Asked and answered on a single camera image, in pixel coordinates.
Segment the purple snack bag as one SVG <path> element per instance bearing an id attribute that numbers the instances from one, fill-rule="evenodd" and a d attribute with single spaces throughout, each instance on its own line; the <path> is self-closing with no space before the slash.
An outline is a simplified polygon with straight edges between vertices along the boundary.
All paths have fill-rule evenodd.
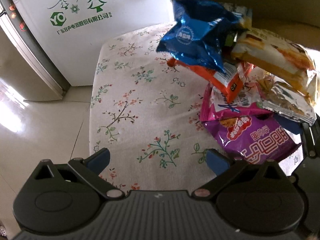
<path id="1" fill-rule="evenodd" d="M 262 164 L 268 159 L 280 162 L 296 152 L 294 142 L 271 116 L 242 116 L 202 123 L 229 158 Z"/>

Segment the silver foil snack bag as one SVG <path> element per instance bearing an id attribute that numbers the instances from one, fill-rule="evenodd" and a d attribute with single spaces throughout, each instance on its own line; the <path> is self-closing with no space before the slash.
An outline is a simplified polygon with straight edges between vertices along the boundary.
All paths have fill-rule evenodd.
<path id="1" fill-rule="evenodd" d="M 282 79 L 264 72 L 257 79 L 260 94 L 260 105 L 266 110 L 295 122 L 305 122 L 313 125 L 316 113 L 311 101 L 301 92 L 292 88 Z"/>

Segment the pink white snack bag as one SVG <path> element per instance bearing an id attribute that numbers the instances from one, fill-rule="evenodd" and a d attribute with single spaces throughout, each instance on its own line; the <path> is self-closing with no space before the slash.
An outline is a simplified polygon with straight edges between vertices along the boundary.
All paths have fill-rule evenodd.
<path id="1" fill-rule="evenodd" d="M 214 121 L 242 116 L 270 114 L 262 107 L 257 83 L 247 82 L 243 89 L 228 103 L 226 97 L 208 84 L 204 92 L 200 121 Z"/>

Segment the cream bread snack bag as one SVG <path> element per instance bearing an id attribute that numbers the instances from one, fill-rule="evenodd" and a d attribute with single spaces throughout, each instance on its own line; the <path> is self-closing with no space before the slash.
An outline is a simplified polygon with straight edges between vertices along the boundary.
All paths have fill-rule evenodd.
<path id="1" fill-rule="evenodd" d="M 238 36 L 231 57 L 283 79 L 302 93 L 307 102 L 316 104 L 316 65 L 301 45 L 269 30 L 251 28 Z"/>

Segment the orange red snack bag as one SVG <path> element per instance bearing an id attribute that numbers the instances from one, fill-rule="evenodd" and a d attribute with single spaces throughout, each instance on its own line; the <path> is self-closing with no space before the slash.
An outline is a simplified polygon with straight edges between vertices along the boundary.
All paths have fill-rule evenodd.
<path id="1" fill-rule="evenodd" d="M 167 61 L 169 67 L 183 66 L 211 83 L 226 98 L 227 103 L 231 103 L 243 89 L 249 73 L 255 65 L 240 61 L 235 65 L 228 62 L 223 63 L 225 72 L 221 73 L 203 66 L 191 66 L 182 61 L 171 58 Z"/>

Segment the dark blue foil snack bag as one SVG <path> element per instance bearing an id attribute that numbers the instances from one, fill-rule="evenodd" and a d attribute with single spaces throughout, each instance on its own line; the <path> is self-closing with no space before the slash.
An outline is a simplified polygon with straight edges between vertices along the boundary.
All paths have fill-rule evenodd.
<path id="1" fill-rule="evenodd" d="M 252 26 L 252 10 L 210 0 L 174 0 L 172 5 L 176 24 L 161 38 L 156 51 L 225 74 L 222 55 L 233 44 L 228 36 L 234 38 Z"/>

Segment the floral tablecloth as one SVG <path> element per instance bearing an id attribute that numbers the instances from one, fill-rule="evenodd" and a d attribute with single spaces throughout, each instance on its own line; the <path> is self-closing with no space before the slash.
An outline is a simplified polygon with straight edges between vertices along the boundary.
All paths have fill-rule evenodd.
<path id="1" fill-rule="evenodd" d="M 207 81 L 169 67 L 156 48 L 170 23 L 108 40 L 100 51 L 90 110 L 90 152 L 111 159 L 100 176 L 123 192 L 193 192 L 215 178 L 206 150 L 220 145 L 199 120 Z"/>

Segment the white refrigerator with logo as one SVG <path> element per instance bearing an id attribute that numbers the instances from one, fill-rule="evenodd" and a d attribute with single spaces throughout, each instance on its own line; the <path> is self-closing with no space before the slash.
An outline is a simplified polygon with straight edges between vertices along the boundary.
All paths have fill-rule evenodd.
<path id="1" fill-rule="evenodd" d="M 171 0 L 1 0 L 1 81 L 27 101 L 93 84 L 110 38 L 173 19 Z"/>

